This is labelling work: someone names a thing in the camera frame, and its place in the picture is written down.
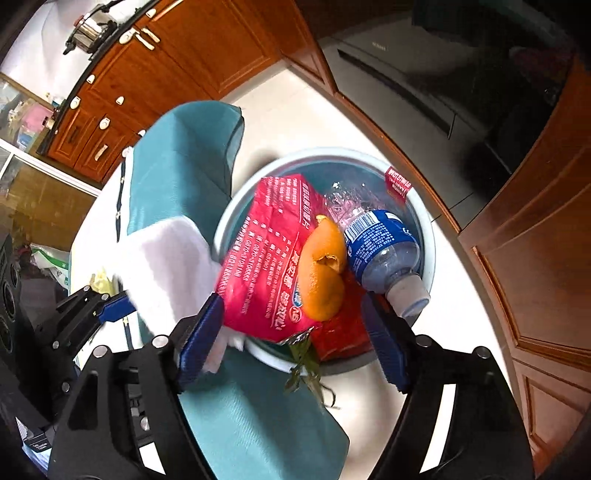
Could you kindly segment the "white paper napkin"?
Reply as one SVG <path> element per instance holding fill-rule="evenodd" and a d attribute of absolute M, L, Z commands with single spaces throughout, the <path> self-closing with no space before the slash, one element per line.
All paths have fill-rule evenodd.
<path fill-rule="evenodd" d="M 221 272 L 197 225 L 185 216 L 127 235 L 114 247 L 111 266 L 154 336 L 169 335 L 181 319 L 197 314 Z"/>

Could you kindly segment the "red foil snack bag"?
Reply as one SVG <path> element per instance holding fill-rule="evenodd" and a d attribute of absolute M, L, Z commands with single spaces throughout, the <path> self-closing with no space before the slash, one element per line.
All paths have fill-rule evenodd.
<path fill-rule="evenodd" d="M 280 344 L 315 325 L 301 308 L 297 266 L 321 212 L 322 196 L 303 175 L 259 181 L 218 277 L 226 327 Z"/>

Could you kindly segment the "orange fruit peel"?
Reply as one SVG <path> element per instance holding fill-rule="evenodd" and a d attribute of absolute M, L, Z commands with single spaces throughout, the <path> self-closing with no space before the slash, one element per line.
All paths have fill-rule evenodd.
<path fill-rule="evenodd" d="M 324 322 L 341 308 L 345 295 L 342 273 L 346 270 L 348 255 L 339 226 L 325 215 L 318 215 L 317 221 L 317 227 L 301 250 L 297 277 L 305 316 Z"/>

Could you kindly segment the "clear plastic water bottle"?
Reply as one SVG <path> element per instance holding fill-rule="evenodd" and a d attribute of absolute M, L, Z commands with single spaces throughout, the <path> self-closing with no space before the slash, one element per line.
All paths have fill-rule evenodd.
<path fill-rule="evenodd" d="M 344 233 L 349 269 L 368 292 L 383 294 L 401 318 L 419 315 L 430 294 L 418 272 L 421 247 L 406 223 L 366 185 L 335 182 L 329 217 Z"/>

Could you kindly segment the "brown wooden kitchen cabinets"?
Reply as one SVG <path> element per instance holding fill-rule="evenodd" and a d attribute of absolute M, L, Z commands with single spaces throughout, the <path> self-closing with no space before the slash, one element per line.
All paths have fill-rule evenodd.
<path fill-rule="evenodd" d="M 337 90 L 293 1 L 149 1 L 92 56 L 40 152 L 104 183 L 164 113 L 221 100 L 280 60 Z"/>

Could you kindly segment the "light blue trash bin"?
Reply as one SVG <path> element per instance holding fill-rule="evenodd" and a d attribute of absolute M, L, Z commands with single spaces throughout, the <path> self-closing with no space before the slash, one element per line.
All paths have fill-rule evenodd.
<path fill-rule="evenodd" d="M 427 210 L 414 188 L 408 193 L 405 204 L 389 195 L 386 190 L 385 173 L 390 167 L 383 160 L 355 151 L 321 151 L 301 158 L 284 158 L 270 163 L 238 190 L 224 212 L 213 240 L 215 258 L 221 262 L 221 265 L 224 263 L 224 256 L 235 241 L 238 230 L 249 212 L 256 185 L 264 177 L 303 175 L 311 187 L 322 196 L 322 212 L 318 215 L 328 217 L 325 194 L 331 189 L 332 184 L 335 182 L 363 184 L 401 217 L 419 242 L 422 254 L 418 272 L 430 294 L 435 273 L 435 241 Z M 321 323 L 315 321 L 315 325 L 303 333 L 311 333 Z M 290 373 L 290 367 L 294 366 L 293 356 L 287 347 L 290 339 L 276 344 L 247 335 L 245 337 L 246 350 L 254 358 L 271 368 Z M 320 361 L 321 372 L 325 375 L 345 373 L 365 366 L 373 359 L 374 353 L 370 350 L 368 353 L 341 361 L 327 363 Z"/>

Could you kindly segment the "green white paper bag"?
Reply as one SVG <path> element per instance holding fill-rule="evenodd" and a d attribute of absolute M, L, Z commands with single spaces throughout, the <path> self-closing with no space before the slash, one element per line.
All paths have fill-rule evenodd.
<path fill-rule="evenodd" d="M 62 288 L 69 289 L 68 252 L 53 247 L 31 243 L 31 262 L 44 274 L 52 277 Z"/>

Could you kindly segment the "small red wrapper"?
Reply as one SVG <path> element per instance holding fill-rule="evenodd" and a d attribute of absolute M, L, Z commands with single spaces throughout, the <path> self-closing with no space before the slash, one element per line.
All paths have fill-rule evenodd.
<path fill-rule="evenodd" d="M 373 349 L 362 318 L 366 290 L 349 270 L 342 275 L 342 280 L 345 297 L 339 313 L 311 332 L 311 345 L 322 363 L 353 358 Z"/>

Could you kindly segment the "green stem leaves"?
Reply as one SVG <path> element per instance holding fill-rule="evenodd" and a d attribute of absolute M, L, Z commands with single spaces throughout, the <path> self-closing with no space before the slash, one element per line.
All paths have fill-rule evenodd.
<path fill-rule="evenodd" d="M 337 396 L 332 388 L 322 382 L 320 360 L 312 345 L 311 333 L 305 332 L 290 338 L 287 347 L 293 356 L 294 366 L 290 367 L 284 391 L 294 393 L 304 386 L 322 407 L 335 408 Z"/>

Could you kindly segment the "steel cooking pot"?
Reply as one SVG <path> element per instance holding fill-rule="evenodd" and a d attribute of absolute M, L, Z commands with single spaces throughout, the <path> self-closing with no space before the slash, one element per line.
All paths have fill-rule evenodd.
<path fill-rule="evenodd" d="M 65 42 L 64 55 L 79 49 L 93 54 L 102 43 L 118 28 L 118 22 L 110 15 L 110 10 L 122 0 L 98 4 L 88 13 L 80 16 L 73 24 L 73 30 Z"/>

